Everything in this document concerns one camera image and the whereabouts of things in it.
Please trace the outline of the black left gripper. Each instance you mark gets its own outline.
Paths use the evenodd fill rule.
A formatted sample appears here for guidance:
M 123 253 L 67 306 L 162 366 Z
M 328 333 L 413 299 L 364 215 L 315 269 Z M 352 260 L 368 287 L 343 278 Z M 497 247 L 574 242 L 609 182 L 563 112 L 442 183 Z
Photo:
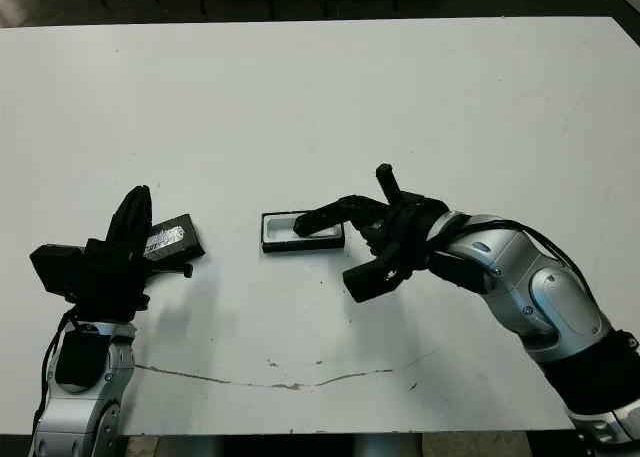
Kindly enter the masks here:
M 90 239 L 74 262 L 67 301 L 83 320 L 131 320 L 148 308 L 148 281 L 163 273 L 189 278 L 193 252 L 169 246 L 148 253 L 152 199 L 146 185 L 131 189 L 113 214 L 105 241 Z

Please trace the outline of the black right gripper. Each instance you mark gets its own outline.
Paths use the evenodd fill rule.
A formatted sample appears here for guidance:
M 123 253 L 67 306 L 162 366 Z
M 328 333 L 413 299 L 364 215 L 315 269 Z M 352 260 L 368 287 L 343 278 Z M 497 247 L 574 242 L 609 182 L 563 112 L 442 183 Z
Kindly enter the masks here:
M 377 167 L 377 180 L 388 204 L 348 195 L 330 204 L 343 217 L 384 217 L 358 228 L 372 255 L 380 255 L 386 280 L 404 280 L 426 265 L 424 244 L 434 223 L 448 212 L 441 200 L 400 189 L 390 164 Z

